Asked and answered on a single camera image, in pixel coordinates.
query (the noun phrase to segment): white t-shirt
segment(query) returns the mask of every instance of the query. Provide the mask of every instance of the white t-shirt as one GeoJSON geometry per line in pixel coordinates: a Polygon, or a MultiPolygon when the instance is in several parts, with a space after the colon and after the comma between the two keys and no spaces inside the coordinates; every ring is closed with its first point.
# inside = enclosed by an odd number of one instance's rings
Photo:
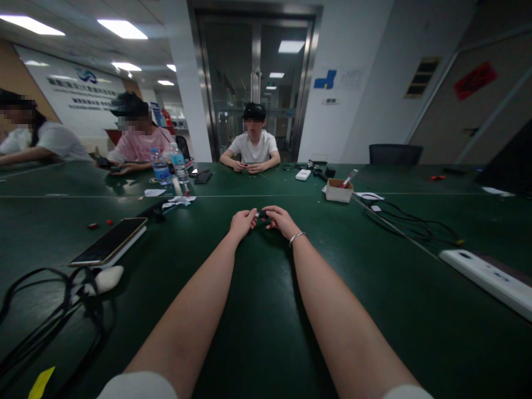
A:
{"type": "Polygon", "coordinates": [[[235,137],[229,149],[235,154],[242,154],[242,162],[260,163],[268,161],[272,152],[277,151],[277,143],[275,137],[263,129],[256,147],[246,132],[235,137]]]}
{"type": "MultiPolygon", "coordinates": [[[[176,391],[163,376],[151,371],[120,374],[109,381],[96,399],[177,399],[176,391]]],[[[433,399],[423,388],[402,385],[382,399],[433,399]]]]}
{"type": "MultiPolygon", "coordinates": [[[[46,148],[57,155],[58,160],[90,161],[89,154],[79,139],[63,125],[45,122],[38,132],[37,146],[46,148]]],[[[32,134],[26,129],[15,129],[0,145],[0,154],[10,155],[27,150],[32,142],[32,134]]]]}

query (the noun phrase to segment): black cap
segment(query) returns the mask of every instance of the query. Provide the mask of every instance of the black cap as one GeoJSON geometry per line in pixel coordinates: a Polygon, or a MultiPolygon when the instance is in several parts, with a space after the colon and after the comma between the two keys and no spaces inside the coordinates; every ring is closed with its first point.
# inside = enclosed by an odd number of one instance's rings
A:
{"type": "Polygon", "coordinates": [[[244,107],[244,115],[242,116],[242,119],[253,119],[264,122],[266,120],[266,110],[261,104],[248,103],[244,107]]]}
{"type": "Polygon", "coordinates": [[[115,116],[124,116],[129,119],[137,119],[139,116],[147,115],[148,103],[142,101],[132,91],[119,94],[111,101],[109,111],[115,116]]]}
{"type": "Polygon", "coordinates": [[[35,101],[27,99],[26,96],[0,89],[0,108],[8,105],[15,105],[22,109],[35,109],[37,107],[35,101]]]}

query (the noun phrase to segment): office chair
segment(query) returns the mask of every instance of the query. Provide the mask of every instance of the office chair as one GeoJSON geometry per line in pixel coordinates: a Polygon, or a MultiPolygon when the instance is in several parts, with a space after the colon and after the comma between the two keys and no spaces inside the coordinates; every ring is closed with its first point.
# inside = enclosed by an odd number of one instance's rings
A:
{"type": "Polygon", "coordinates": [[[403,144],[370,145],[371,165],[417,165],[420,161],[422,146],[403,144]]]}
{"type": "Polygon", "coordinates": [[[177,147],[183,153],[183,157],[185,158],[185,162],[188,162],[190,160],[190,153],[188,151],[187,139],[184,138],[183,136],[176,135],[176,143],[177,143],[177,147]]]}

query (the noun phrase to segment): computer monitor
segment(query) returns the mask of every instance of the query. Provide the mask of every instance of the computer monitor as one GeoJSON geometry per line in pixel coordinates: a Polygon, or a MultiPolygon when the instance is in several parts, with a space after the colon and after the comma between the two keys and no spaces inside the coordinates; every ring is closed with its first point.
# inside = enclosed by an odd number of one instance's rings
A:
{"type": "Polygon", "coordinates": [[[532,196],[532,119],[476,178],[482,186],[532,196]]]}

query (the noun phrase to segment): pink t-shirt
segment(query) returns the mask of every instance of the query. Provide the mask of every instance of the pink t-shirt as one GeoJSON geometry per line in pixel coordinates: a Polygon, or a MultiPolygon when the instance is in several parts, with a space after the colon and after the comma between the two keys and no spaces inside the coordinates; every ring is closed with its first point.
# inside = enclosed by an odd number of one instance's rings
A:
{"type": "Polygon", "coordinates": [[[124,132],[115,149],[110,151],[107,159],[118,163],[126,161],[150,162],[150,149],[157,148],[160,154],[170,151],[170,143],[176,142],[170,132],[158,127],[150,136],[136,132],[124,132]]]}

